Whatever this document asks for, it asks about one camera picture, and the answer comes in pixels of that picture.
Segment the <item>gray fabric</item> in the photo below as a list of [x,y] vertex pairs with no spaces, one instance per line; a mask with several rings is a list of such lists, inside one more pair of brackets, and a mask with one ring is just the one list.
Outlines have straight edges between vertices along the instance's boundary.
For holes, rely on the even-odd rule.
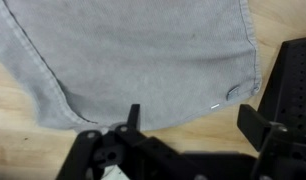
[[0,0],[0,61],[62,129],[124,122],[133,103],[142,130],[174,126],[261,84],[246,0]]

